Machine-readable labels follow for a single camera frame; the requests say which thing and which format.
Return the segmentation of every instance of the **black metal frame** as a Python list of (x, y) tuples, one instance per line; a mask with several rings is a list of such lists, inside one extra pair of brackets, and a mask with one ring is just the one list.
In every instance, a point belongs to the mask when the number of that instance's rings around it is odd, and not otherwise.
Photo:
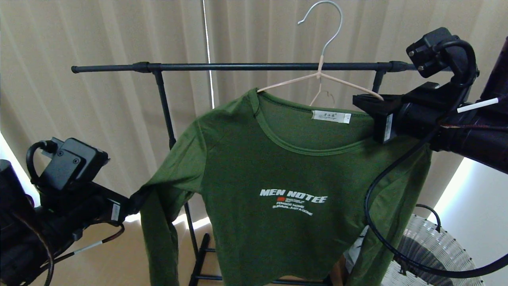
[[(274, 64), (260, 64), (260, 63), (231, 63), (231, 64), (159, 64), (149, 62), (139, 62), (132, 65), (104, 65), (104, 66), (73, 66), (72, 72), (101, 72), (101, 71), (136, 71), (141, 73), (152, 73), (155, 76), (159, 96), (161, 98), (161, 105), (166, 121), (166, 127), (169, 135), (169, 148), (173, 148), (176, 143), (171, 116), (169, 113), (168, 99), (166, 97), (166, 90), (164, 89), (164, 80), (162, 77), (163, 71), (291, 71), (291, 70), (317, 70), (317, 63), (274, 63)], [(383, 81), (383, 76), (387, 72), (401, 72), (406, 70), (416, 70), (413, 64), (405, 62), (391, 61), (386, 63), (324, 63), (322, 70), (355, 70), (355, 71), (375, 71), (374, 83), (372, 91), (379, 92), (379, 87)], [(210, 235), (206, 233), (203, 236), (201, 247), (198, 248), (196, 234), (194, 232), (192, 217), (190, 216), (190, 209), (188, 203), (184, 205), (187, 222), (189, 226), (190, 239), (196, 256), (196, 264), (191, 275), (189, 286), (197, 286), (198, 281), (202, 280), (222, 280), (221, 276), (204, 275), (201, 274), (203, 263), (207, 252), (215, 252), (214, 248), (208, 248), (210, 242)], [(273, 284), (285, 285), (331, 285), (329, 277), (323, 282), (305, 281), (305, 280), (284, 280), (278, 279), (272, 282)]]

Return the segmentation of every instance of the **green shirt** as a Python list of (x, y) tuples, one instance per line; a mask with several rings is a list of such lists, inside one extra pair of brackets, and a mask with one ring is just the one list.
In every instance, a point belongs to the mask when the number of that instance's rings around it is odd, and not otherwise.
[[(343, 113), (351, 114), (349, 123), (340, 123)], [(203, 196), (225, 285), (326, 277), (366, 225), (370, 183), (417, 142), (400, 136), (380, 145), (372, 128), (365, 113), (309, 107), (256, 89), (196, 119), (142, 187), (151, 191), (141, 223), (152, 285), (178, 285), (171, 221), (194, 193)], [(375, 189), (371, 215), (392, 244), (416, 204), (430, 154), (421, 149)], [(347, 285), (380, 284), (392, 257), (368, 232)]]

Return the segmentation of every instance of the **round neckline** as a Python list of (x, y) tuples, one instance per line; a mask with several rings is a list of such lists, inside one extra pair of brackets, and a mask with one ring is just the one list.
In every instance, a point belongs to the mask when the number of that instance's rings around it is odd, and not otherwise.
[(344, 110), (344, 109), (337, 109), (337, 108), (321, 108), (321, 107), (315, 108), (312, 106), (303, 105), (303, 104), (295, 103), (295, 102), (292, 102), (289, 100), (281, 99), (281, 98), (273, 96), (267, 92), (258, 93), (258, 88), (251, 89), (248, 92), (248, 97), (249, 97), (251, 105), (252, 105), (252, 111), (254, 113), (254, 117), (257, 120), (259, 126), (261, 127), (264, 134), (272, 142), (274, 142), (275, 144), (279, 145), (280, 147), (282, 147), (288, 151), (303, 154), (303, 155), (310, 155), (310, 156), (330, 156), (330, 155), (337, 155), (337, 154), (342, 154), (342, 153), (346, 153), (346, 152), (351, 152), (353, 150), (356, 150), (356, 149), (359, 149), (362, 147), (366, 147), (366, 146), (369, 146), (374, 143), (374, 141), (371, 138), (367, 138), (367, 139), (363, 139), (363, 140), (357, 141), (357, 142), (349, 144), (349, 145), (331, 148), (331, 149), (317, 150), (317, 149), (308, 149), (308, 148), (295, 146), (295, 145), (283, 140), (277, 134), (275, 134), (275, 132), (272, 131), (272, 129), (266, 122), (265, 116), (263, 115), (263, 111), (261, 110), (259, 96), (262, 96), (263, 98), (265, 98), (266, 100), (268, 100), (272, 103), (275, 103), (275, 104), (278, 104), (278, 105), (281, 105), (281, 106), (284, 106), (287, 108), (296, 109), (298, 111), (308, 112), (308, 113), (312, 113), (313, 110), (323, 110), (323, 111), (332, 111), (332, 112), (351, 113), (353, 117), (364, 117), (364, 116), (369, 116), (369, 115), (362, 113), (362, 112), (353, 111), (353, 110)]

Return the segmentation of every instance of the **robotic arm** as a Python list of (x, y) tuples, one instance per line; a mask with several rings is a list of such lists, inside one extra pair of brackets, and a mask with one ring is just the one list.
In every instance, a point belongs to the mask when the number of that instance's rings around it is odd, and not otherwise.
[[(353, 104), (374, 118), (374, 140), (384, 144), (398, 135), (410, 135), (421, 139), (421, 146), (430, 143), (435, 151), (451, 151), (508, 174), (508, 39), (479, 105), (495, 101), (497, 104), (465, 112), (459, 112), (457, 108), (478, 106), (465, 102), (470, 85), (478, 75), (471, 46), (452, 36), (447, 29), (439, 28), (426, 34), (406, 51), (423, 77), (447, 67), (451, 68), (454, 76), (442, 87), (427, 82), (403, 96), (383, 95), (384, 101), (366, 95), (354, 96)], [(43, 154), (51, 158), (40, 176), (33, 163), (37, 149), (42, 149)], [(28, 285), (48, 269), (45, 285), (49, 285), (54, 264), (77, 251), (59, 255), (79, 240), (88, 226), (109, 223), (121, 228), (117, 234), (100, 243), (108, 242), (123, 232), (125, 217), (139, 211), (147, 194), (135, 193), (126, 198), (92, 182), (108, 161), (106, 152), (74, 138), (65, 142), (53, 138), (35, 143), (26, 157), (31, 181), (41, 195), (41, 206), (34, 208), (10, 163), (0, 160), (2, 283)], [(367, 220), (371, 222), (367, 203), (365, 210)], [(386, 241), (383, 243), (394, 252), (391, 245)], [(409, 264), (419, 269), (422, 266)], [(479, 275), (506, 265), (508, 255), (481, 268), (483, 272)], [(433, 273), (432, 269), (423, 270)], [(436, 275), (465, 278), (479, 276), (476, 274), (440, 272)]]

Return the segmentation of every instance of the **hanger hook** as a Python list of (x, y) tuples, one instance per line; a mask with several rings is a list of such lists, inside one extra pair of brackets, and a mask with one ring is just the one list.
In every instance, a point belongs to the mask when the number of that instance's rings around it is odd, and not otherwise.
[(302, 20), (298, 21), (298, 25), (303, 23), (307, 19), (307, 16), (309, 15), (309, 13), (314, 9), (314, 7), (316, 7), (319, 4), (323, 4), (323, 3), (330, 3), (333, 6), (335, 6), (335, 8), (337, 8), (337, 10), (339, 11), (339, 14), (340, 14), (340, 24), (339, 24), (339, 29), (337, 30), (335, 35), (333, 35), (333, 37), (330, 40), (328, 40), (328, 42), (326, 42), (325, 46), (323, 47), (323, 51), (321, 52), (321, 56), (325, 56), (326, 47), (330, 44), (331, 41), (333, 41), (333, 39), (335, 39), (335, 37), (337, 37), (337, 35), (340, 32), (340, 28), (342, 27), (342, 9), (340, 8), (340, 6), (337, 3), (333, 2), (333, 1), (322, 0), (322, 1), (316, 2), (314, 5), (312, 5), (312, 7), (310, 7), (309, 11), (307, 11), (307, 14), (305, 14), (305, 17), (303, 17)]

